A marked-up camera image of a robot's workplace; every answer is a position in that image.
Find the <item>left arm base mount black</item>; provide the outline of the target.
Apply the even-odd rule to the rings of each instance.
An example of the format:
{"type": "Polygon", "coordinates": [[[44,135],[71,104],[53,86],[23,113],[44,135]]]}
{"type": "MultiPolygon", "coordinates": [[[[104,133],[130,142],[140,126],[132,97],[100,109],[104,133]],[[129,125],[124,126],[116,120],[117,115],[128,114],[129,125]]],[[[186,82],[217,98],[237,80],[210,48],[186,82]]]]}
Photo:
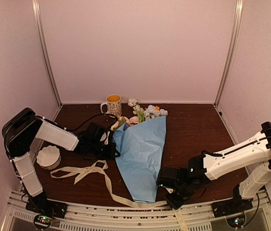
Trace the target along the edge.
{"type": "Polygon", "coordinates": [[[68,205],[63,202],[49,200],[44,191],[37,196],[31,196],[25,190],[24,195],[21,197],[22,201],[24,196],[28,197],[25,206],[26,210],[36,213],[33,224],[39,231],[48,229],[56,218],[65,218],[68,205]]]}

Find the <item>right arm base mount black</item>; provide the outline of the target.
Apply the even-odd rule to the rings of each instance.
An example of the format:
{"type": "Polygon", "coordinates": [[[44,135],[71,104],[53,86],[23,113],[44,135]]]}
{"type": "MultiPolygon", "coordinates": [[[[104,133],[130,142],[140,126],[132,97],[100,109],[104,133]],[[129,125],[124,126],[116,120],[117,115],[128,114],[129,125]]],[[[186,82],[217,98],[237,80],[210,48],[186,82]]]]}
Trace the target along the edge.
{"type": "Polygon", "coordinates": [[[211,204],[215,218],[241,213],[252,209],[252,199],[243,199],[239,192],[239,185],[233,189],[233,198],[211,204]]]}

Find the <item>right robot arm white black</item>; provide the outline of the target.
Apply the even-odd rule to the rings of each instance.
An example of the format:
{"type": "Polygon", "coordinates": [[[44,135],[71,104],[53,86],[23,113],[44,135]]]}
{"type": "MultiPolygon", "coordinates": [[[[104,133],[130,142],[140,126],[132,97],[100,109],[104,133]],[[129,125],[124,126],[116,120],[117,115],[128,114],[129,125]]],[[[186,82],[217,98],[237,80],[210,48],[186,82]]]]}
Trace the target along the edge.
{"type": "Polygon", "coordinates": [[[157,185],[172,189],[165,198],[174,209],[179,209],[194,191],[223,175],[258,164],[252,173],[233,190],[233,198],[224,202],[231,212],[250,209],[251,200],[271,179],[271,122],[261,124],[262,130],[248,140],[230,148],[201,154],[188,160],[186,168],[164,167],[157,185]]]}

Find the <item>floral mug yellow inside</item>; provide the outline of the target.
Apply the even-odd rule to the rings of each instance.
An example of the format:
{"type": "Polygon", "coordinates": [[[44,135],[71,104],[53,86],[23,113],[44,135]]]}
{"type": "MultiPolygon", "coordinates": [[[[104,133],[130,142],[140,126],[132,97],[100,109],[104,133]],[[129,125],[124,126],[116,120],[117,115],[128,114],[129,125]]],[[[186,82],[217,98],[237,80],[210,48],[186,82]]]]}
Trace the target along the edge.
{"type": "Polygon", "coordinates": [[[109,95],[106,101],[101,103],[100,111],[104,114],[111,114],[111,116],[122,116],[121,96],[117,94],[109,95]]]}

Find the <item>blue tissue paper sheet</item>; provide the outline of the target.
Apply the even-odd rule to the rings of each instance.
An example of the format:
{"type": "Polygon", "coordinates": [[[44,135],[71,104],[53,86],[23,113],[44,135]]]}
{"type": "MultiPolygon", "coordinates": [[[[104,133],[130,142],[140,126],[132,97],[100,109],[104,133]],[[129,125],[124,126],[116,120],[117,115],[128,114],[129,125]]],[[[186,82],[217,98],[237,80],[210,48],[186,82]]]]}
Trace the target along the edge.
{"type": "Polygon", "coordinates": [[[133,126],[123,123],[113,135],[118,170],[134,202],[152,204],[166,140],[166,116],[133,126]]]}

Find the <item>white small fake flower stem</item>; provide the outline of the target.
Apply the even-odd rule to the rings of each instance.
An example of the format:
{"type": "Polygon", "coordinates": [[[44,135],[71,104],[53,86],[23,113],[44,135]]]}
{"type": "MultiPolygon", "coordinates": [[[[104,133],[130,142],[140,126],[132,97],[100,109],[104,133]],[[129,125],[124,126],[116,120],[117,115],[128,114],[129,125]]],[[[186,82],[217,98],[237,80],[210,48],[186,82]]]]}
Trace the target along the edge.
{"type": "Polygon", "coordinates": [[[137,99],[128,99],[128,106],[132,107],[133,113],[138,117],[139,122],[145,121],[144,109],[140,106],[137,99]]]}

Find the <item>pink fake flower stem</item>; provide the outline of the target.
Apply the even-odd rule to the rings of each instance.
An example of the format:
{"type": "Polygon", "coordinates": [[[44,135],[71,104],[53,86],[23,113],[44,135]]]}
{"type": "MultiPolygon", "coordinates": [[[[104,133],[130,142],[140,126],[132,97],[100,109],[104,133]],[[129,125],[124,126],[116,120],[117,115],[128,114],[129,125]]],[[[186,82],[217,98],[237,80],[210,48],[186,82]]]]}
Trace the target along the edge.
{"type": "Polygon", "coordinates": [[[131,117],[131,118],[128,120],[128,125],[129,125],[129,126],[134,126],[134,125],[137,125],[137,124],[139,124],[139,123],[140,123],[139,117],[137,117],[137,116],[131,117]]]}

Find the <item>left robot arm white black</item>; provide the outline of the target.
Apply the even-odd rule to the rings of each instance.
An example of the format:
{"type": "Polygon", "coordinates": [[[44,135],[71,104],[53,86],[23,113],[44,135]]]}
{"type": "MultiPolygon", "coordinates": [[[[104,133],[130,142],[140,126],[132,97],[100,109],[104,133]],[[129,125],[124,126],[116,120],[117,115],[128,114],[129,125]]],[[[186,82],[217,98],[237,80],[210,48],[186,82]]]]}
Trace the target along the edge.
{"type": "Polygon", "coordinates": [[[6,155],[39,213],[48,213],[51,204],[41,196],[44,190],[34,168],[32,158],[37,155],[32,154],[31,146],[49,144],[82,156],[92,155],[97,160],[113,160],[121,155],[113,140],[114,132],[92,122],[97,117],[90,117],[76,128],[66,128],[27,107],[3,126],[6,155]]]}

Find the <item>cream printed ribbon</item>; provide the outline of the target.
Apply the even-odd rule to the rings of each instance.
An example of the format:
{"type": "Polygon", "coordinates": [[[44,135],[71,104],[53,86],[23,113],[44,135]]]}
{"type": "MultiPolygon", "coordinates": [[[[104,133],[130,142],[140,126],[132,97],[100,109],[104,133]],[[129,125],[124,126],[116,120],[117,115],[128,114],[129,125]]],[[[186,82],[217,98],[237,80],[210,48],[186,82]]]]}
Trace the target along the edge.
{"type": "Polygon", "coordinates": [[[113,194],[111,179],[105,172],[107,168],[108,168],[107,161],[98,160],[89,167],[61,167],[59,169],[51,171],[50,175],[52,178],[55,179],[67,178],[76,175],[74,179],[74,184],[77,184],[85,176],[91,173],[99,173],[104,176],[105,184],[111,198],[122,205],[126,205],[131,208],[153,209],[167,204],[166,201],[158,201],[151,204],[137,203],[124,197],[113,194]]]}

